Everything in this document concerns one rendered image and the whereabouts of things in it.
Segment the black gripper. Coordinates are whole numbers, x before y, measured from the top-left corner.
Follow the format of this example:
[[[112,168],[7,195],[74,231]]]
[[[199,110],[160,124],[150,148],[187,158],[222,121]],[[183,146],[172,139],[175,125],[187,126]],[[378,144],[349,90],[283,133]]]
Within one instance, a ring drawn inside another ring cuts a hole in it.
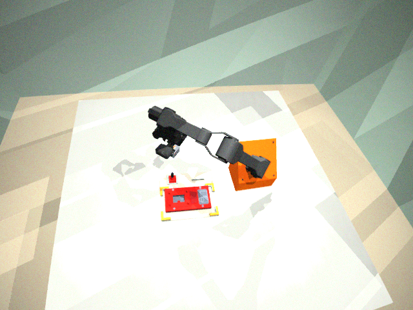
[[[163,157],[164,159],[169,159],[170,156],[173,155],[173,153],[176,151],[173,149],[173,146],[176,144],[180,146],[182,142],[186,139],[187,135],[177,132],[177,133],[170,133],[169,131],[166,132],[166,140],[167,144],[162,144],[160,143],[156,149],[155,152],[157,155]]]

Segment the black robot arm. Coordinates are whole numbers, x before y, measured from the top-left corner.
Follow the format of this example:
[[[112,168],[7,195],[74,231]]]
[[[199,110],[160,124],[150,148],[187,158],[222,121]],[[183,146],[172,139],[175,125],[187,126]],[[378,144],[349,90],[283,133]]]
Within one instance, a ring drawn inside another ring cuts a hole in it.
[[[268,159],[262,156],[249,155],[243,150],[243,144],[239,139],[227,134],[226,132],[211,132],[206,128],[199,128],[189,122],[186,122],[183,117],[176,114],[176,111],[169,107],[160,108],[153,106],[148,110],[148,117],[156,122],[157,127],[152,132],[155,139],[162,138],[166,141],[166,130],[170,133],[181,132],[195,140],[196,143],[204,146],[208,153],[215,159],[223,163],[235,164],[240,162],[246,165],[246,171],[251,172],[254,178],[263,179],[265,172],[270,165]],[[216,156],[212,155],[207,144],[212,134],[226,135],[217,152]]]

